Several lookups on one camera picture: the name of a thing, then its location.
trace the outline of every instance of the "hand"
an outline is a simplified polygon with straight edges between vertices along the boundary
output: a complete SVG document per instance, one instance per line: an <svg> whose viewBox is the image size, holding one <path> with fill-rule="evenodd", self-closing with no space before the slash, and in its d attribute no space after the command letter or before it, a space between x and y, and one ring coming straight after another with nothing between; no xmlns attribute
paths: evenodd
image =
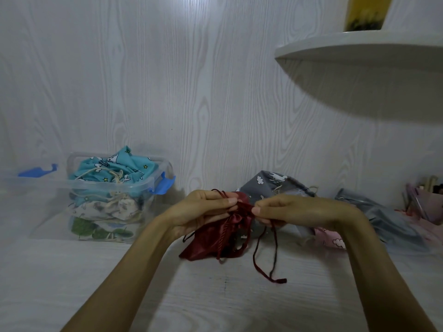
<svg viewBox="0 0 443 332"><path fill-rule="evenodd" d="M267 226L286 223L339 231L349 219L361 216L355 206L333 199L279 194L255 203L252 213Z"/></svg>
<svg viewBox="0 0 443 332"><path fill-rule="evenodd" d="M224 198L217 191L195 190L185 199L171 206L159 216L172 227L174 239L188 235L207 223L229 217L238 206L238 195L226 192Z"/></svg>

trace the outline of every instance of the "blue clip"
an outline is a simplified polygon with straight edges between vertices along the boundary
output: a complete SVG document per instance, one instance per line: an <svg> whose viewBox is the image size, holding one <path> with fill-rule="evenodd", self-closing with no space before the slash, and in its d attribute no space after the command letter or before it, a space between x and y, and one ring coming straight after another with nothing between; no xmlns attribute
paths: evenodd
<svg viewBox="0 0 443 332"><path fill-rule="evenodd" d="M23 171L19 173L18 177L28 177L28 178L40 178L48 173L57 171L57 164L52 164L52 170L44 171L41 167L37 166L35 168Z"/></svg>
<svg viewBox="0 0 443 332"><path fill-rule="evenodd" d="M174 184L175 182L175 176L172 179L165 177L165 172L162 173L162 180L158 183L156 186L156 189L152 191L152 189L149 189L149 192L152 194L165 194L169 188Z"/></svg>

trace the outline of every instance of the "teal fabric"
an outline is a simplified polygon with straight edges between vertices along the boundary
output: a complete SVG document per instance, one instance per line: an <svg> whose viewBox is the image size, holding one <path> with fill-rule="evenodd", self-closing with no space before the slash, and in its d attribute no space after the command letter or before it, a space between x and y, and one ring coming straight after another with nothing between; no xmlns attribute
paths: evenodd
<svg viewBox="0 0 443 332"><path fill-rule="evenodd" d="M120 178L122 184L134 184L152 175L157 168L157 163L151 161L148 157L132 155L131 149L125 146L109 158L91 157L84 160L80 163L78 170L70 175L69 179L78 178L85 181L111 183L115 182L115 176L109 172L109 170L112 170L117 174L122 171ZM92 190L81 190L81 193L75 191L75 193L81 195L74 198L77 206L85 201L109 198L109 195L106 193Z"/></svg>

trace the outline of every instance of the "white table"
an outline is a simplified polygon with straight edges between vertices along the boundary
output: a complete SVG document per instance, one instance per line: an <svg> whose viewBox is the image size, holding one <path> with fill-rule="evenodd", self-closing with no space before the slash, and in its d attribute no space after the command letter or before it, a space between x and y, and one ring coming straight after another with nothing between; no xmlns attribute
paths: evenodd
<svg viewBox="0 0 443 332"><path fill-rule="evenodd" d="M367 331L346 253L300 247L279 232L272 284L254 269L253 249L219 264L181 261L186 244L165 254L132 331ZM3 248L0 331L59 331L129 248L119 243L21 238ZM272 237L258 264L272 266ZM433 258L396 258L397 268L443 331L443 266Z"/></svg>

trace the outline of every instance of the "drawstring bag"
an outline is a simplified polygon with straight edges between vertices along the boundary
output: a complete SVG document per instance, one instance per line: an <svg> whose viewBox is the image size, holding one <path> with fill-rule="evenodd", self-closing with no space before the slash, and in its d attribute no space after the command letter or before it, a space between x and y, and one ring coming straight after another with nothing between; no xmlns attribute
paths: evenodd
<svg viewBox="0 0 443 332"><path fill-rule="evenodd" d="M214 189L224 198L227 195L224 191ZM230 216L227 219L222 219L215 221L213 223L207 223L201 228L197 229L188 237L183 238L183 242L191 238L194 239L192 242L184 249L184 251L179 255L180 258L185 258L189 261L201 260L210 256L216 257L220 261L221 258L237 258L243 255L245 249L248 247L249 240L251 238L251 224L254 220L254 215L252 214L252 205L249 203L248 196L243 192L235 192L238 195L236 211L230 212ZM260 239L266 233L266 227L264 228L262 234L257 240L257 245L255 247L254 254L252 255L252 262L254 263L255 269L261 273L265 278L274 283L286 283L286 279L273 279L272 274L277 263L277 233L275 231L274 223L271 220L272 232L274 233L275 240L275 254L274 263L269 276L263 272L263 270L258 267L255 261L255 254L257 253L258 245ZM241 245L239 249L236 248L236 238L238 237L238 232L246 232L246 240Z"/></svg>

